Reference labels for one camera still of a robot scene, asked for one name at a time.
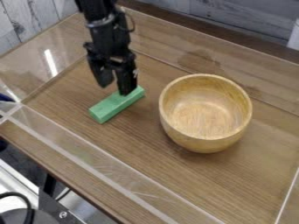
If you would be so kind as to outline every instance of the wooden bowl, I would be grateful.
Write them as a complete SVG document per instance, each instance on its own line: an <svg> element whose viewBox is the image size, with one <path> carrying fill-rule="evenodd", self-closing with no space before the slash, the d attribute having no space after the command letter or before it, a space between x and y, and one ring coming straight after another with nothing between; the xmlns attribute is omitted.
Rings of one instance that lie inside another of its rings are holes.
<svg viewBox="0 0 299 224"><path fill-rule="evenodd" d="M245 91L212 74L192 74L168 84L158 100L160 119L169 138L185 149L212 153L241 137L252 116Z"/></svg>

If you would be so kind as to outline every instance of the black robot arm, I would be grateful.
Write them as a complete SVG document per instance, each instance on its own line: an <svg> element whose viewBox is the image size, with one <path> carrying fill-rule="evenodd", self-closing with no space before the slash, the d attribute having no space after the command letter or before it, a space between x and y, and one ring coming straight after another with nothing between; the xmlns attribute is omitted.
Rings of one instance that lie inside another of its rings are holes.
<svg viewBox="0 0 299 224"><path fill-rule="evenodd" d="M92 42L84 44L88 64L97 84L104 88L116 76L118 93L136 89L136 56L128 49L130 42L125 13L116 0L74 0L86 19Z"/></svg>

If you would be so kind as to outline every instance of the bowl rim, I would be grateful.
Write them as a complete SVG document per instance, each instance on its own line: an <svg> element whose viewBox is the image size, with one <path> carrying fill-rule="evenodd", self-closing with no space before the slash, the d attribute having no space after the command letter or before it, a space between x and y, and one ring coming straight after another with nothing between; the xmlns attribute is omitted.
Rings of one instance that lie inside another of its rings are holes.
<svg viewBox="0 0 299 224"><path fill-rule="evenodd" d="M189 78L193 78L193 77L209 77L209 78L213 78L213 79L219 79L219 80L223 80L225 81L228 84L231 84L237 90L239 92L244 95L245 97L245 100L247 100L247 105L248 105L248 113L247 113L247 117L245 117L245 120L244 122L239 125L239 127L236 129L233 129L231 132L228 132L228 134L223 135L223 136L211 136L211 137L193 137L193 136L188 136L185 133L182 133L181 131L178 131L169 123L169 120L168 120L168 116L165 115L164 113L164 107L162 107L162 101L164 101L164 95L168 91L168 89L173 86L174 83L182 81L182 80L187 80ZM196 140L220 140L220 139L224 139L224 138L228 138L228 137L232 137L235 136L239 132L241 132L244 130L244 128L248 126L248 123L251 121L251 118L252 118L252 102L249 100L249 97L248 97L248 94L245 92L245 90L239 86L239 84L236 82L233 82L232 80L216 75L216 74L208 74L208 73L196 73L196 74L188 74L188 75L184 75L182 77L174 79L170 83L166 84L165 88L162 89L162 92L160 94L160 97L158 97L158 111L160 111L160 115L164 119L164 121L166 122L166 125L169 127L172 127L173 130L176 130L178 133L181 133L184 136L187 136L188 138L192 138L192 139L196 139Z"/></svg>

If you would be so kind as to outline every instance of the green sponge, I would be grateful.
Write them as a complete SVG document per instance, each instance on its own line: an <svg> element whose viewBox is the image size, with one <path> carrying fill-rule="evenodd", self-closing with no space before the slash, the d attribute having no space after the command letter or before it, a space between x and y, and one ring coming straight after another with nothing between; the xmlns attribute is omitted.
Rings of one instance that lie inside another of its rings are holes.
<svg viewBox="0 0 299 224"><path fill-rule="evenodd" d="M126 96L120 95L116 91L105 100L89 108L88 112L97 122L104 123L144 95L145 91L138 86Z"/></svg>

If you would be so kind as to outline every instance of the wooden table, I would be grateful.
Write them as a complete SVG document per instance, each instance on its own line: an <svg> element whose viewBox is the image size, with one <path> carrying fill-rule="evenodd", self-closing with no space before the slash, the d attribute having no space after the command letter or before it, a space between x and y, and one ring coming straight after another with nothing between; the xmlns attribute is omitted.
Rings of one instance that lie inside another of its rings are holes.
<svg viewBox="0 0 299 224"><path fill-rule="evenodd" d="M1 136L120 222L295 223L297 214L279 211L299 165L299 53L273 56L126 12L145 98L104 125L90 119L88 108L116 86L93 81L80 46L89 35L74 15L0 60L2 91L22 101ZM253 103L243 139L209 155L180 148L158 122L164 86L193 73L232 79Z"/></svg>

